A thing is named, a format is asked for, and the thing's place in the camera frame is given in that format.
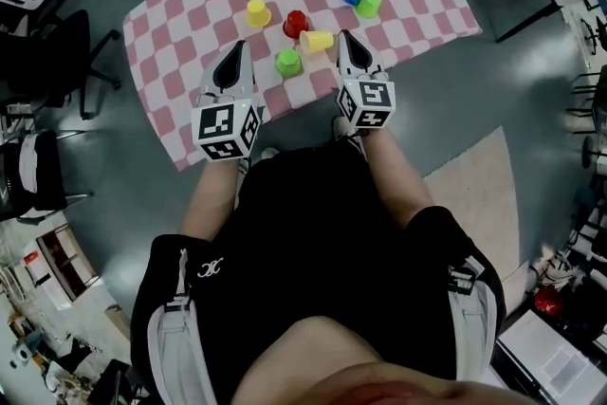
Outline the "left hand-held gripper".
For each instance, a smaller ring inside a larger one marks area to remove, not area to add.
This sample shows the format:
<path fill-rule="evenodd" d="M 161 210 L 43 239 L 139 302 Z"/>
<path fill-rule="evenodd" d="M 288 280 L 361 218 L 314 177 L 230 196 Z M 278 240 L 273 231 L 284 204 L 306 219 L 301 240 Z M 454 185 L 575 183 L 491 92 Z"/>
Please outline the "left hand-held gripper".
<path fill-rule="evenodd" d="M 192 110 L 193 145 L 208 161 L 249 157 L 262 125 L 249 43 L 239 40 L 205 68 Z"/>

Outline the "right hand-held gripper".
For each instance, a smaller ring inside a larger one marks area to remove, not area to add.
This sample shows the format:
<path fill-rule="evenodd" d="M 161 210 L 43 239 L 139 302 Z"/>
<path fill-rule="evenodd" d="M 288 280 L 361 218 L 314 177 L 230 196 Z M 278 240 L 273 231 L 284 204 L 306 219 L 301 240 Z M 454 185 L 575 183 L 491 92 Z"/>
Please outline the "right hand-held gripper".
<path fill-rule="evenodd" d="M 395 112 L 395 84 L 370 41 L 348 29 L 338 35 L 337 104 L 353 128 L 382 128 Z"/>

